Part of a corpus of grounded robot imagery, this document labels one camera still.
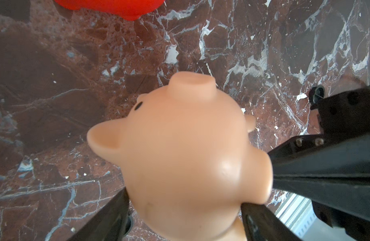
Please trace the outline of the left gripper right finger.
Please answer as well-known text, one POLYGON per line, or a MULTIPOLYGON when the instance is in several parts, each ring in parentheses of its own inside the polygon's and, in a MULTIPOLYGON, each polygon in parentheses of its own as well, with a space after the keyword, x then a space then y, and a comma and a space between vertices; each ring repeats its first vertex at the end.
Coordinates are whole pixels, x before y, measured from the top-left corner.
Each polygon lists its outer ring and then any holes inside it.
POLYGON ((265 205, 243 203, 241 214, 248 241, 301 241, 265 205))

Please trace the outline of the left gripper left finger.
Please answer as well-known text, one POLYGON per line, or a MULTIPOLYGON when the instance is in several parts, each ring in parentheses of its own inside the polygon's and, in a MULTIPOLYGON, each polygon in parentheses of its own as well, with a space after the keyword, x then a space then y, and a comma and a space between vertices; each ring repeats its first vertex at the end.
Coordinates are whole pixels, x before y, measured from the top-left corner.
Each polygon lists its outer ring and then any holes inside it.
POLYGON ((121 241, 132 230, 127 190, 122 189, 68 241, 121 241))

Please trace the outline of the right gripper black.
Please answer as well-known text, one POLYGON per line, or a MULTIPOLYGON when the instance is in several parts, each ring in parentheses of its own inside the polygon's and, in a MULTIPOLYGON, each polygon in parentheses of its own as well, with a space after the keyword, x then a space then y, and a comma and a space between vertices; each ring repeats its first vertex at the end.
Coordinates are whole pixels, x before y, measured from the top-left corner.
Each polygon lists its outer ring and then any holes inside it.
POLYGON ((325 135, 296 136, 268 155, 273 187, 312 200, 316 216, 370 241, 370 86, 318 103, 325 135))

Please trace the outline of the beige piggy bank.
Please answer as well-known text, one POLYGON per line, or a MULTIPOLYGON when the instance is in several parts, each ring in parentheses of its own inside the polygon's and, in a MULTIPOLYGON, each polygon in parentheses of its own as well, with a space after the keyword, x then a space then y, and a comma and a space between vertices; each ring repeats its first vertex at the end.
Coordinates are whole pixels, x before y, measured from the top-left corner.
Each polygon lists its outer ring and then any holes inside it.
POLYGON ((210 75, 175 73, 138 97, 125 118, 93 126, 92 151, 120 167, 142 220, 171 241, 244 241, 243 203, 264 204, 268 154, 248 138, 253 115, 210 75))

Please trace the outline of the red piggy bank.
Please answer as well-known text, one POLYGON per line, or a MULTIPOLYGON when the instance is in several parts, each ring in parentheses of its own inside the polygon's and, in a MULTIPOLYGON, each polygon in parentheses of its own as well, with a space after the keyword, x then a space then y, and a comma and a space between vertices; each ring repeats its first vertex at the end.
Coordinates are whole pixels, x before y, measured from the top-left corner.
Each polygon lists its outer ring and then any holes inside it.
POLYGON ((56 0, 55 2, 69 10, 85 8, 114 14, 127 21, 135 21, 142 15, 159 8, 164 0, 56 0))

